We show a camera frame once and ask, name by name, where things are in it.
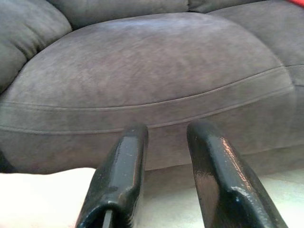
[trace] sofa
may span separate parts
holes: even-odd
[[[187,164],[206,119],[258,174],[303,167],[303,21],[285,0],[3,0],[2,164],[96,168],[133,122],[146,169]]]

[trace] white surface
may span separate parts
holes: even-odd
[[[0,228],[72,228],[94,169],[0,174]],[[304,169],[260,177],[289,228],[304,216]],[[190,165],[148,171],[139,228],[202,228]]]

